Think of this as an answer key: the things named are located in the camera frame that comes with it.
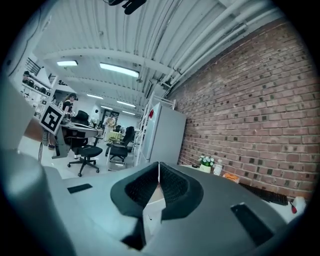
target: red brick wall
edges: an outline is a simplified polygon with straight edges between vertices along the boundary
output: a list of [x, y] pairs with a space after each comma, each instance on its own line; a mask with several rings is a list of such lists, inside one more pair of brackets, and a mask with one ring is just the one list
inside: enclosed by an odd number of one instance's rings
[[242, 183], [309, 198], [320, 159], [318, 82], [288, 22], [256, 30], [169, 95], [187, 115], [179, 164], [209, 155]]

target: white refrigerator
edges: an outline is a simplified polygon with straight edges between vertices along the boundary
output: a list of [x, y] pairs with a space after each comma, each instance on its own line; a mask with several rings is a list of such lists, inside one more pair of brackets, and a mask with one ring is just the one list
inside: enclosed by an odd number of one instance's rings
[[161, 103], [155, 105], [152, 110], [152, 116], [147, 117], [149, 120], [139, 162], [177, 164], [187, 116]]

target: potted plant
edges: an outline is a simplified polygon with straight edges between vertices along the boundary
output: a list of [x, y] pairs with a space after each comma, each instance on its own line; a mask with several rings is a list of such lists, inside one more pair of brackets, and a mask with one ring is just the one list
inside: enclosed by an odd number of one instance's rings
[[211, 167], [214, 166], [215, 160], [213, 158], [210, 158], [208, 156], [201, 155], [199, 158], [200, 162], [200, 171], [203, 171], [205, 173], [210, 173]]

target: desk leg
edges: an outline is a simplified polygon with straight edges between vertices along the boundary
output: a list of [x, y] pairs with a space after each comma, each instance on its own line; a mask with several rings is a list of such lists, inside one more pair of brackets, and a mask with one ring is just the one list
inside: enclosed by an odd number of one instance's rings
[[111, 147], [109, 147], [109, 151], [108, 151], [108, 157], [106, 158], [106, 170], [109, 171], [109, 164], [110, 164], [110, 151], [111, 151]]

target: white bottle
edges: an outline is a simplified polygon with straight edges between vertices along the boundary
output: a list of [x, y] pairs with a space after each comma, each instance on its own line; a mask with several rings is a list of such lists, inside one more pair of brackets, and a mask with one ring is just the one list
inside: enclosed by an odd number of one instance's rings
[[222, 160], [219, 159], [218, 163], [215, 164], [213, 174], [219, 176], [221, 174], [221, 170], [222, 170]]

